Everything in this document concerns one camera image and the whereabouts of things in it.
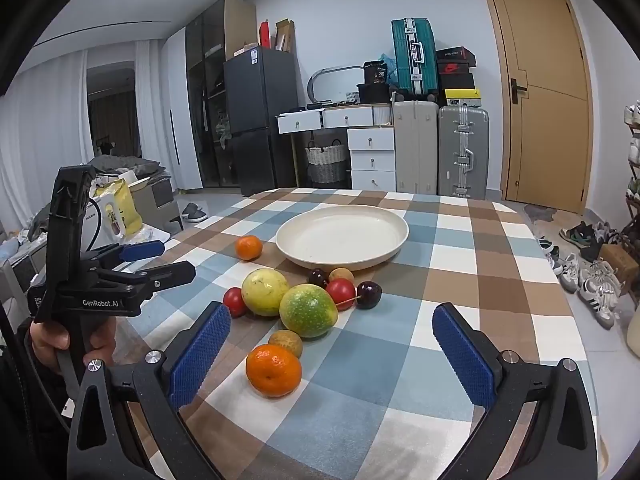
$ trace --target tangerine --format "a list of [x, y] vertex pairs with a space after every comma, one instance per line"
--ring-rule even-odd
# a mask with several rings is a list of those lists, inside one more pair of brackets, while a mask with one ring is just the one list
[[257, 236], [243, 236], [236, 240], [236, 254], [241, 260], [255, 260], [262, 254], [262, 242]]
[[260, 345], [246, 358], [246, 376], [266, 397], [283, 397], [302, 380], [302, 365], [289, 350], [277, 345]]

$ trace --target blue gripper pad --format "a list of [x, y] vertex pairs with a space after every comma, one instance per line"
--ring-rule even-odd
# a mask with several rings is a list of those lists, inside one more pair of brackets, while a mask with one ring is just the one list
[[164, 254], [164, 244], [160, 240], [152, 240], [141, 244], [127, 245], [120, 251], [123, 262], [136, 262], [145, 258], [153, 258]]
[[496, 384], [489, 365], [443, 305], [436, 307], [431, 325], [433, 335], [440, 343], [469, 400], [474, 405], [489, 410], [496, 399]]
[[172, 367], [167, 397], [174, 410], [193, 401], [231, 330], [231, 314], [225, 305], [212, 303], [201, 317], [210, 310], [209, 319], [198, 318], [193, 324], [190, 330], [196, 329], [196, 335]]

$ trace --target red tomato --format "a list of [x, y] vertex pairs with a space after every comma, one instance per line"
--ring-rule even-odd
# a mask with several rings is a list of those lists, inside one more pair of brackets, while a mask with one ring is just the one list
[[[356, 299], [356, 288], [353, 286], [353, 283], [346, 278], [337, 278], [336, 280], [329, 282], [329, 285], [326, 286], [326, 291], [338, 306], [338, 310], [347, 310]], [[343, 301], [347, 301], [347, 303], [338, 305]]]
[[242, 300], [242, 289], [237, 286], [225, 292], [222, 303], [228, 307], [231, 317], [240, 317], [246, 314], [246, 305]]

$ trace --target checkered tablecloth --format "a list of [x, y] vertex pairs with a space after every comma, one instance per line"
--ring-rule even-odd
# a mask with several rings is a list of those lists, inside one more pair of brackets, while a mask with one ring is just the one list
[[[481, 416], [431, 330], [433, 309], [444, 301], [500, 350], [553, 365], [573, 358], [596, 420], [584, 347], [558, 280], [522, 218], [492, 202], [321, 189], [279, 189], [241, 200], [169, 241], [153, 261], [187, 260], [196, 278], [156, 294], [139, 317], [120, 320], [116, 360], [133, 362], [149, 349], [166, 348], [209, 302], [222, 300], [258, 267], [279, 270], [292, 286], [303, 283], [306, 269], [280, 253], [276, 231], [295, 215], [343, 204], [396, 213], [409, 224], [409, 238], [389, 262], [355, 273], [357, 282], [382, 286], [380, 304], [341, 312], [326, 336], [305, 342], [302, 383], [287, 397], [261, 397], [244, 373], [247, 354], [280, 323], [251, 316], [233, 321], [198, 397], [181, 409], [228, 480], [437, 478]], [[235, 256], [242, 235], [264, 242], [254, 262]], [[530, 415], [528, 408], [520, 415], [512, 458]], [[158, 448], [141, 432], [153, 456]], [[510, 465], [507, 458], [501, 462], [495, 476]]]

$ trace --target human hand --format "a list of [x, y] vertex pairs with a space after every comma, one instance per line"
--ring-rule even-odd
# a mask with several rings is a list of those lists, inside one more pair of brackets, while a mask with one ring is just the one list
[[[60, 372], [56, 350], [69, 348], [69, 334], [55, 321], [31, 323], [31, 347], [38, 361], [55, 372]], [[116, 319], [110, 317], [89, 338], [94, 348], [85, 354], [82, 361], [87, 366], [92, 359], [101, 359], [107, 366], [113, 365], [113, 351], [116, 348]]]

